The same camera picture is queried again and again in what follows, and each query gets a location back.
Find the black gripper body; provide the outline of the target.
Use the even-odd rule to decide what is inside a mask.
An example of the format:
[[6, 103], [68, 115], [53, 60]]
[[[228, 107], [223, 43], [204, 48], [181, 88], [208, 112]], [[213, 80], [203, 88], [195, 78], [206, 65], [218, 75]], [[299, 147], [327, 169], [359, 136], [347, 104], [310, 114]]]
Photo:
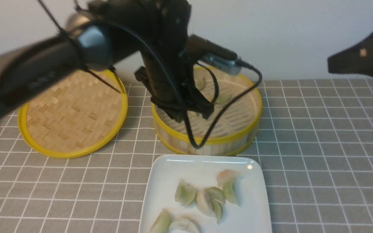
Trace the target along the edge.
[[[158, 54], [172, 74], [172, 82], [178, 86], [178, 93], [185, 102], [186, 110], [200, 113], [205, 119], [209, 118], [214, 112], [214, 103], [207, 100], [196, 87], [193, 60], [186, 50], [175, 54], [160, 50]], [[136, 79], [147, 88], [155, 106], [163, 110], [170, 119], [181, 123], [185, 119], [183, 110], [164, 69], [145, 49], [141, 51], [141, 56], [144, 66], [135, 72]]]

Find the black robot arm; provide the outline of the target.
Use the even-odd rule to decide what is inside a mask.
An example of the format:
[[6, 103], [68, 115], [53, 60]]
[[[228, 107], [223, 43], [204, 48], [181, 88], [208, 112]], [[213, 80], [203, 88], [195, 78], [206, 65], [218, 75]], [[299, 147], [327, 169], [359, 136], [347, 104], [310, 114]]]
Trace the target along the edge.
[[186, 0], [93, 0], [49, 39], [0, 56], [0, 120], [74, 71], [113, 70], [139, 51], [135, 72], [151, 102], [187, 125], [187, 112], [209, 118], [214, 103], [195, 86], [187, 53]]

